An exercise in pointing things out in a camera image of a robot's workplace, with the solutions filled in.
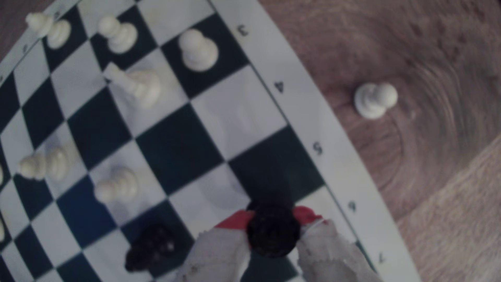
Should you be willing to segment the red taped gripper finger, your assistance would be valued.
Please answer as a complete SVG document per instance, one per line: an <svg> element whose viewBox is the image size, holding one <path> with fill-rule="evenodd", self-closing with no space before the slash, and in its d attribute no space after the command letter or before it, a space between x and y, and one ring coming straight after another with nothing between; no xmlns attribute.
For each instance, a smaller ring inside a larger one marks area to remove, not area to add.
<svg viewBox="0 0 501 282"><path fill-rule="evenodd" d="M174 281L240 281L251 259L247 226L254 215L238 210L202 232Z"/></svg>
<svg viewBox="0 0 501 282"><path fill-rule="evenodd" d="M297 262L305 281L382 281L333 220L305 206L295 207L294 217L301 226Z"/></svg>

